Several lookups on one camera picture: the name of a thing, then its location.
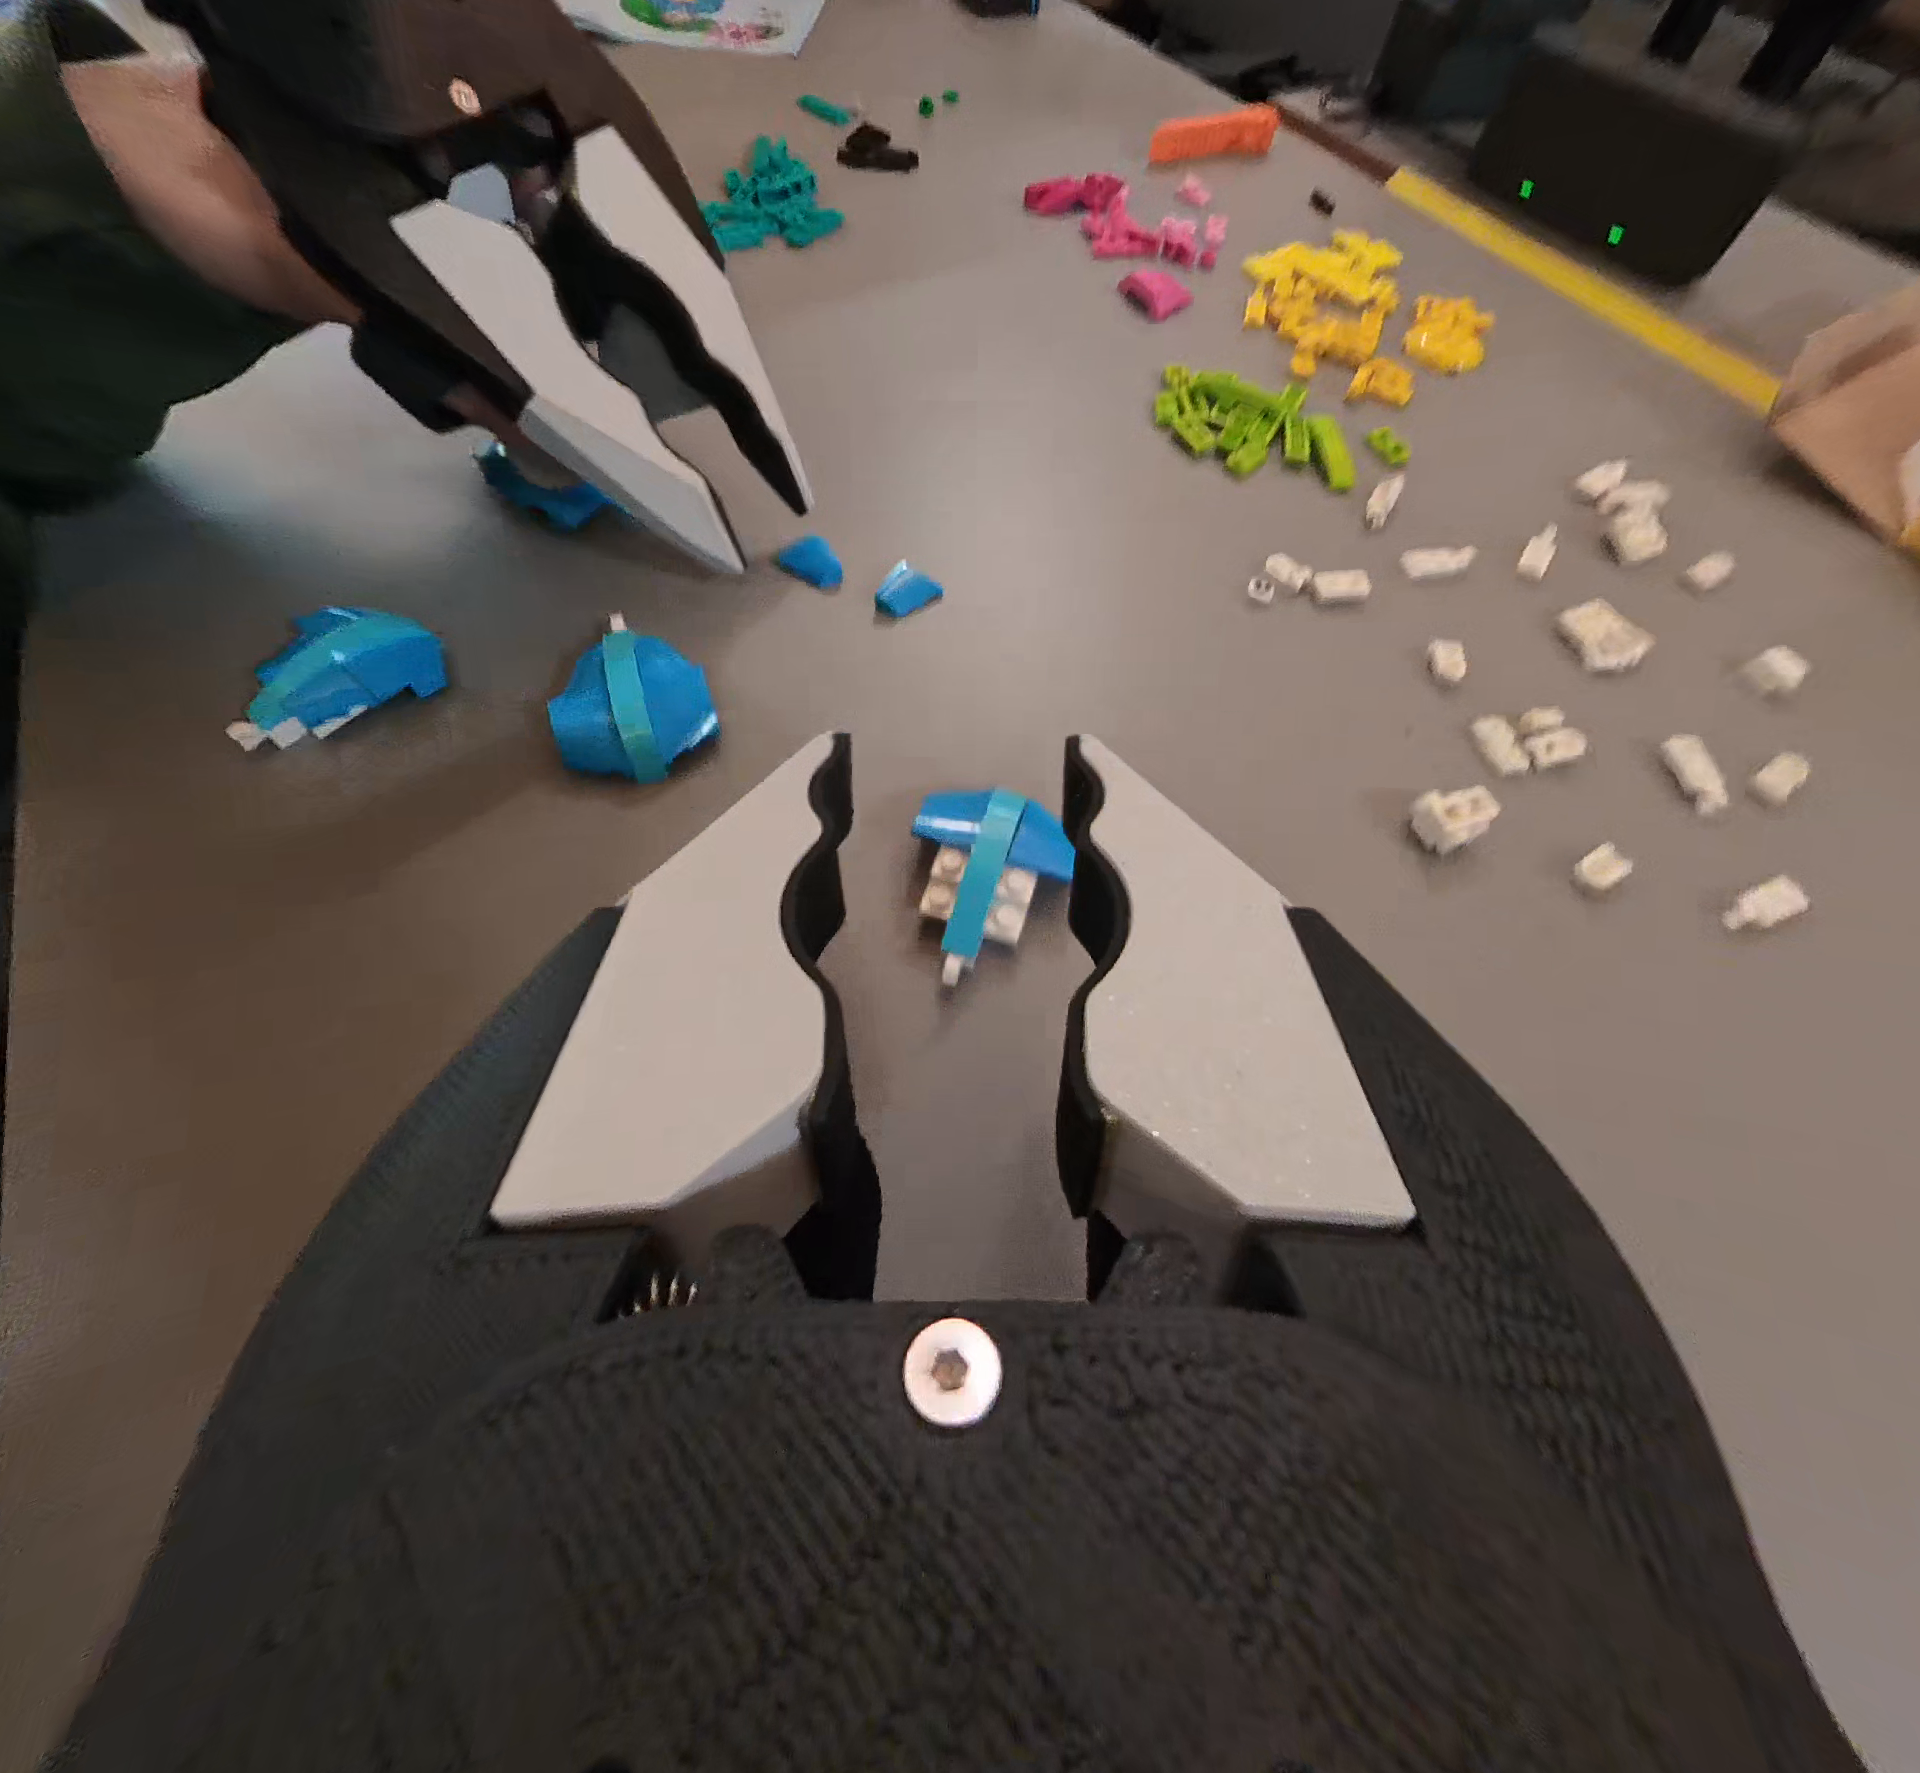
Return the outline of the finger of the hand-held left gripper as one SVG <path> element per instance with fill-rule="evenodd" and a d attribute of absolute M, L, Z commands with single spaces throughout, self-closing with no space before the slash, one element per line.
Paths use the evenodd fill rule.
<path fill-rule="evenodd" d="M 574 142 L 548 267 L 577 280 L 600 325 L 596 366 L 629 391 L 652 440 L 712 412 L 734 451 L 791 512 L 814 492 L 722 256 L 613 129 Z"/>
<path fill-rule="evenodd" d="M 708 569 L 745 572 L 708 479 L 659 438 L 633 389 L 567 325 L 555 283 L 515 228 L 423 201 L 396 230 L 522 381 L 515 430 L 535 450 Z"/>

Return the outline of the blue curved lego assembly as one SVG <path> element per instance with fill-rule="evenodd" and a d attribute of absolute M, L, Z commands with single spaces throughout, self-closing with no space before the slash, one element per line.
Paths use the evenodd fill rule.
<path fill-rule="evenodd" d="M 540 520 L 555 536 L 577 536 L 596 523 L 600 517 L 626 517 L 626 512 L 596 486 L 574 481 L 564 486 L 548 486 L 535 481 L 502 440 L 483 444 L 473 456 L 475 470 L 482 471 L 483 486 L 506 503 L 514 512 Z"/>

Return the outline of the blue lego assembly white base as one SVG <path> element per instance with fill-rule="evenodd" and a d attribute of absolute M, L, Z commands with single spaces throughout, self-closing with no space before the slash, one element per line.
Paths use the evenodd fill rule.
<path fill-rule="evenodd" d="M 1010 789 L 934 791 L 915 840 L 930 850 L 918 895 L 924 933 L 940 935 L 943 988 L 970 977 L 984 951 L 1016 951 L 1042 889 L 1069 889 L 1075 843 L 1039 801 Z"/>

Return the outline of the person's left forearm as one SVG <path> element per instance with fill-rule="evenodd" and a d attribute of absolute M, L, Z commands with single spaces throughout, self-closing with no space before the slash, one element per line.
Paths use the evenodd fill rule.
<path fill-rule="evenodd" d="M 201 283 L 135 222 L 63 63 L 141 51 L 88 0 L 4 22 L 4 523 L 106 494 L 171 412 L 311 325 Z"/>

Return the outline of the pile of teal lego pieces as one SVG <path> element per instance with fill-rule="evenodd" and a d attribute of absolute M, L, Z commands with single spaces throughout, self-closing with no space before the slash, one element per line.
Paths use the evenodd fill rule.
<path fill-rule="evenodd" d="M 702 204 L 708 234 L 722 253 L 783 244 L 809 250 L 840 234 L 846 215 L 820 198 L 809 162 L 786 139 L 757 135 L 738 166 L 725 172 L 725 192 Z"/>

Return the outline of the blue lego dome light stripe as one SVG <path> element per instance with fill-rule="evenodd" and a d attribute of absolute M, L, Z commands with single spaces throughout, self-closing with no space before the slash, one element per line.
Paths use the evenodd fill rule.
<path fill-rule="evenodd" d="M 705 669 L 622 612 L 548 703 L 548 723 L 571 771 L 637 787 L 665 782 L 722 733 Z"/>

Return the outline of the blue lego assembly white studs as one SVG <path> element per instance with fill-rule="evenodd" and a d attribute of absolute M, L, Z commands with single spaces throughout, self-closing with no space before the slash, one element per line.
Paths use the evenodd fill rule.
<path fill-rule="evenodd" d="M 439 634 L 373 607 L 321 607 L 291 621 L 291 640 L 256 669 L 256 693 L 224 733 L 242 752 L 324 742 L 375 707 L 446 692 Z"/>

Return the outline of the pile of pink lego pieces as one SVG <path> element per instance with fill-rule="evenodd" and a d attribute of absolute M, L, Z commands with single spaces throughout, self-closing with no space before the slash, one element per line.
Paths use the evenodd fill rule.
<path fill-rule="evenodd" d="M 1192 307 L 1189 274 L 1212 274 L 1228 244 L 1225 212 L 1169 212 L 1141 222 L 1131 186 L 1114 172 L 1049 176 L 1023 191 L 1023 210 L 1036 218 L 1075 218 L 1089 253 L 1121 263 L 1118 294 L 1150 322 Z"/>

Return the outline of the scattered white lego pieces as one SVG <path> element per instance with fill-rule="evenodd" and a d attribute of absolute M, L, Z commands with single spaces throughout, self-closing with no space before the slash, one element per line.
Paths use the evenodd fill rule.
<path fill-rule="evenodd" d="M 1654 559 L 1665 543 L 1662 510 L 1655 502 L 1633 502 L 1625 463 L 1599 463 L 1576 484 L 1579 494 L 1609 517 L 1609 543 L 1620 564 Z M 1459 575 L 1471 566 L 1471 546 L 1412 546 L 1399 564 L 1405 578 L 1428 584 Z M 1312 569 L 1294 555 L 1275 553 L 1248 582 L 1248 600 L 1258 607 L 1282 594 L 1308 597 L 1320 607 L 1356 607 L 1371 597 L 1371 575 L 1361 569 Z M 1590 676 L 1635 674 L 1654 650 L 1654 634 L 1631 621 L 1613 601 L 1587 600 L 1554 617 L 1554 634 L 1576 653 Z M 1469 656 L 1456 640 L 1428 643 L 1428 676 L 1433 686 L 1464 686 Z M 1796 647 L 1770 646 L 1741 664 L 1741 680 L 1764 700 L 1795 696 L 1810 676 L 1810 660 Z M 1561 771 L 1590 755 L 1590 738 L 1572 729 L 1561 707 L 1530 707 L 1524 713 L 1484 713 L 1471 720 L 1469 738 L 1488 771 L 1497 778 L 1537 778 Z M 1717 817 L 1731 810 L 1733 789 L 1718 769 L 1710 746 L 1690 730 L 1677 730 L 1659 742 L 1659 759 L 1668 779 L 1698 817 Z M 1751 775 L 1749 791 L 1782 810 L 1809 782 L 1806 755 L 1782 752 Z M 1481 843 L 1501 817 L 1494 791 L 1484 782 L 1464 789 L 1428 789 L 1409 810 L 1409 834 L 1432 859 L 1452 859 Z M 1605 897 L 1619 893 L 1635 873 L 1635 861 L 1615 843 L 1599 843 L 1572 864 L 1572 883 Z M 1727 933 L 1770 933 L 1810 912 L 1810 895 L 1795 876 L 1770 876 L 1738 895 L 1723 912 Z"/>

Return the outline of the pile of yellow lego pieces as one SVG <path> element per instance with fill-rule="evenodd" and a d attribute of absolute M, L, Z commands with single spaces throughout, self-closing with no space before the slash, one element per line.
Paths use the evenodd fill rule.
<path fill-rule="evenodd" d="M 1361 230 L 1252 253 L 1242 322 L 1285 345 L 1291 381 L 1340 375 L 1344 404 L 1405 408 L 1422 376 L 1481 371 L 1497 320 L 1471 297 L 1405 297 L 1402 266 L 1397 244 Z"/>

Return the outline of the person's left hand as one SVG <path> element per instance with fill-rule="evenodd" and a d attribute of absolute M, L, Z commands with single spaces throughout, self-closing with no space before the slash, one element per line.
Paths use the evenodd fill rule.
<path fill-rule="evenodd" d="M 301 325 L 360 322 L 360 307 L 293 250 L 269 191 L 206 115 L 193 63 L 63 63 L 60 83 L 135 222 L 201 283 Z"/>

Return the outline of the orange brick separator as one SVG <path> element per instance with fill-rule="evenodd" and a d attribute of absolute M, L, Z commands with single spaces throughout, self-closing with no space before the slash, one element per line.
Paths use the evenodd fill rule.
<path fill-rule="evenodd" d="M 1272 103 L 1242 103 L 1209 115 L 1163 120 L 1147 149 L 1150 166 L 1192 166 L 1216 159 L 1266 159 L 1282 132 L 1282 109 Z"/>

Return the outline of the yellow tape strip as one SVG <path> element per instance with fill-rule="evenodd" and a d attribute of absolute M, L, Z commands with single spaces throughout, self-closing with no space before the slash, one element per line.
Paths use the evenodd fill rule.
<path fill-rule="evenodd" d="M 1659 355 L 1677 369 L 1690 371 L 1695 381 L 1714 385 L 1717 395 L 1738 404 L 1753 418 L 1770 418 L 1773 401 L 1780 395 L 1780 376 L 1764 371 L 1741 351 L 1723 345 L 1718 339 L 1694 328 L 1694 322 L 1668 315 L 1662 306 L 1602 277 L 1569 253 L 1551 250 L 1550 244 L 1501 222 L 1501 215 L 1459 198 L 1439 182 L 1412 166 L 1397 166 L 1384 178 L 1384 192 L 1394 197 L 1402 207 L 1419 212 L 1425 222 L 1452 230 L 1469 247 L 1497 260 L 1517 274 L 1525 274 L 1536 286 L 1576 306 L 1615 335 Z"/>

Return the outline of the cardboard box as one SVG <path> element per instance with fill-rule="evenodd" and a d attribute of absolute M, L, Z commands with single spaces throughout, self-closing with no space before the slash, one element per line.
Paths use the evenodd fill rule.
<path fill-rule="evenodd" d="M 1767 433 L 1869 532 L 1918 559 L 1918 286 L 1818 332 Z"/>

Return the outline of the black case with green lights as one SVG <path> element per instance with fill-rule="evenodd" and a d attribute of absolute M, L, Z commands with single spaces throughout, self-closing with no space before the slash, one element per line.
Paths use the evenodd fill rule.
<path fill-rule="evenodd" d="M 1806 142 L 1789 109 L 1540 30 L 1474 142 L 1469 182 L 1620 274 L 1687 289 L 1723 263 Z"/>

